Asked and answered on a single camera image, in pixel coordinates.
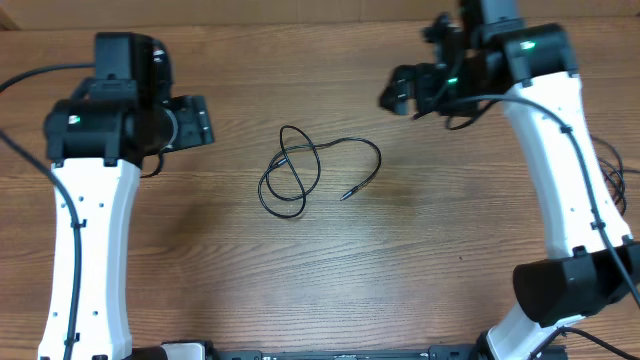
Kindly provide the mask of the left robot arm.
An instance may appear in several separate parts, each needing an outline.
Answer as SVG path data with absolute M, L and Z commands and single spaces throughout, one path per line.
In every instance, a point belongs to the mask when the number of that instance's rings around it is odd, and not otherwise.
M 143 162 L 211 144 L 205 100 L 171 93 L 164 45 L 95 38 L 95 73 L 44 124 L 56 183 L 56 241 L 41 359 L 211 359 L 206 340 L 137 348 L 126 306 L 128 235 Z

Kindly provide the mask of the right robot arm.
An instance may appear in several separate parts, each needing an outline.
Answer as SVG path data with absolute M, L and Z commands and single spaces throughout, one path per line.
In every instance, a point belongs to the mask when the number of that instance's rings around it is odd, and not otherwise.
M 530 26 L 513 1 L 464 1 L 425 28 L 434 61 L 394 69 L 382 108 L 450 130 L 496 104 L 524 153 L 544 223 L 547 256 L 513 272 L 514 307 L 464 359 L 563 359 L 558 336 L 639 294 L 639 244 L 614 199 L 619 169 L 604 172 L 585 120 L 570 39 L 556 23 Z

